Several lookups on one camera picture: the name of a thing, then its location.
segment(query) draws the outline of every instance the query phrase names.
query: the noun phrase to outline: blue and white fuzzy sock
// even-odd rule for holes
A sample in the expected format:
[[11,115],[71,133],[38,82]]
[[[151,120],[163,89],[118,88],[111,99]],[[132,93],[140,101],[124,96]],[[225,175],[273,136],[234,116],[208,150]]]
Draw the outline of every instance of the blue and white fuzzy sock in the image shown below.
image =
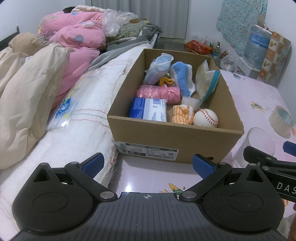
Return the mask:
[[180,88],[181,96],[191,97],[196,91],[192,81],[192,66],[190,64],[177,62],[171,66],[169,74],[176,86]]

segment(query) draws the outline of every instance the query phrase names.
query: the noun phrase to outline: white ball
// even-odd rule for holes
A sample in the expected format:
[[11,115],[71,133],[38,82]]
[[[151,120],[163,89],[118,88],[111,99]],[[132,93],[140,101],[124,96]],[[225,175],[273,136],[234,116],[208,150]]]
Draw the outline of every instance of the white ball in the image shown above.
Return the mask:
[[201,109],[196,112],[193,124],[196,126],[218,127],[218,117],[212,110]]

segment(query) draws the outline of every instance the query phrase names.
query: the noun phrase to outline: pink tablecloth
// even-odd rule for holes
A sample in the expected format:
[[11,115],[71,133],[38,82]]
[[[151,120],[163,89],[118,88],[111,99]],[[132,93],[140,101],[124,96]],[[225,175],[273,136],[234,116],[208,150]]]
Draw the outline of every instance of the pink tablecloth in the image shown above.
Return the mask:
[[[252,127],[265,130],[272,137],[275,145],[275,157],[282,161],[294,161],[293,157],[283,151],[287,140],[296,143],[296,136],[290,133],[287,138],[280,137],[269,124],[269,116],[277,105],[287,109],[281,95],[275,87],[241,75],[221,70],[235,106],[244,124],[245,134],[237,142],[223,161],[237,166],[232,161],[234,154]],[[148,160],[144,158],[120,155],[117,171],[111,185],[112,191],[119,196],[121,192],[180,192],[188,189],[201,180],[190,164]],[[293,213],[294,203],[289,203],[284,217]]]

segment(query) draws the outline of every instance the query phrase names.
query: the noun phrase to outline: cardboard box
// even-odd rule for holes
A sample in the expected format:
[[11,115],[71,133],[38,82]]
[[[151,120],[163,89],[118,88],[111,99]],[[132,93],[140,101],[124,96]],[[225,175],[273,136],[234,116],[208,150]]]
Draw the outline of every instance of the cardboard box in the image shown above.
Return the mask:
[[192,163],[192,157],[199,153],[213,157],[216,163],[220,162],[244,133],[243,124],[222,75],[216,90],[203,106],[217,114],[218,128],[172,123],[173,105],[167,105],[168,122],[127,117],[135,91],[145,77],[144,70],[149,69],[152,61],[161,53],[174,56],[173,63],[182,61],[192,65],[194,80],[197,68],[205,59],[210,70],[220,71],[212,58],[207,56],[168,50],[143,50],[124,80],[107,116],[119,152],[181,163]]

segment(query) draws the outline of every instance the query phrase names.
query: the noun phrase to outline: blue floral curtain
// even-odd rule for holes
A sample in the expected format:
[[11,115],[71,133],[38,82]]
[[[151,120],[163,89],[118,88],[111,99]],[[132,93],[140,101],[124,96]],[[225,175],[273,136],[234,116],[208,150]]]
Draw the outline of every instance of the blue floral curtain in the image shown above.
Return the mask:
[[251,25],[259,13],[266,14],[268,0],[224,0],[217,28],[242,55]]

